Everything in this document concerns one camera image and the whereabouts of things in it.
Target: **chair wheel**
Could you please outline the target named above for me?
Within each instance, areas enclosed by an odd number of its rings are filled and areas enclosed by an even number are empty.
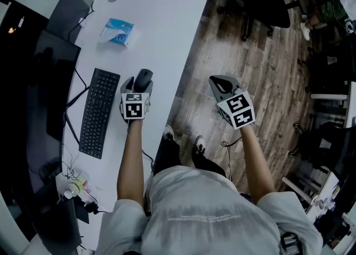
[[[218,14],[224,14],[225,13],[225,7],[219,7],[217,10]]]

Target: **person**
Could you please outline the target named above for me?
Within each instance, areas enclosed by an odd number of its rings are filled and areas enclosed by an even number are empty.
[[[241,128],[252,203],[239,195],[225,171],[193,147],[195,168],[181,165],[171,127],[154,167],[144,211],[142,120],[131,123],[117,180],[117,202],[102,217],[96,255],[299,254],[318,255],[323,240],[293,192],[277,193],[253,127]],[[291,253],[285,243],[295,243]]]
[[[306,17],[304,17],[304,22],[301,22],[300,29],[305,40],[310,40],[310,31],[313,29],[320,29],[325,27],[328,23],[338,22],[343,28],[345,28],[344,23],[347,19],[347,14],[342,6],[340,0],[333,0],[318,6],[316,11]]]

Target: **black keyboard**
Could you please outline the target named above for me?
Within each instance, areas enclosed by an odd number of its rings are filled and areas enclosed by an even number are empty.
[[[85,104],[79,151],[101,159],[120,75],[95,68]]]

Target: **black mouse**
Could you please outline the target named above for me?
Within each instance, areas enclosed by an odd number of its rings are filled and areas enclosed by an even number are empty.
[[[148,69],[141,69],[139,75],[136,77],[133,90],[137,93],[143,93],[151,82],[153,72]]]

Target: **sneaker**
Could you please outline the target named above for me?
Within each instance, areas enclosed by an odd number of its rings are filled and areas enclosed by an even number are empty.
[[[205,152],[205,141],[203,136],[198,136],[195,139],[193,150],[195,154],[201,153],[204,154]]]
[[[166,125],[165,130],[163,131],[163,139],[172,141],[172,142],[176,142],[176,139],[174,137],[174,131],[171,128],[171,126]]]
[[[307,22],[308,21],[308,16],[307,15],[301,15],[301,19],[303,20],[303,22]]]
[[[304,39],[306,39],[307,41],[309,41],[309,40],[310,40],[310,29],[308,29],[308,28],[305,26],[305,23],[301,23],[301,24],[300,24],[300,28],[301,28],[301,32],[303,33]]]

